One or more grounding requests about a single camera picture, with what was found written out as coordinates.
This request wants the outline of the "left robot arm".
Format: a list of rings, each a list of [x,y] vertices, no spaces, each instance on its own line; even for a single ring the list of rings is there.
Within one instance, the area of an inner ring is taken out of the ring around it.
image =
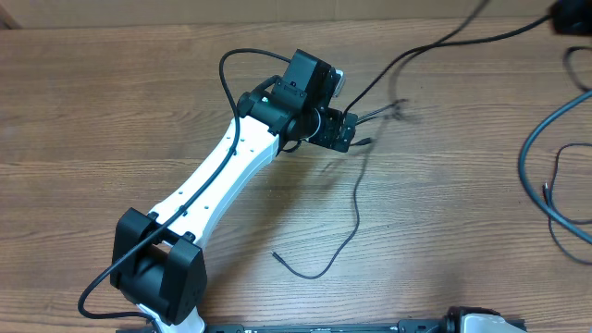
[[[204,331],[204,248],[246,184],[288,142],[349,150],[357,117],[329,105],[344,72],[302,50],[287,63],[282,75],[230,103],[223,139],[175,192],[149,213],[130,208],[117,222],[110,283],[156,332]]]

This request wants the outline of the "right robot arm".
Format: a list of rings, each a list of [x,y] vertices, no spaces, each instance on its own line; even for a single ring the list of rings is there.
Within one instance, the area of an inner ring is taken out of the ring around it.
[[[552,29],[563,35],[591,35],[591,0],[557,0],[549,7]]]

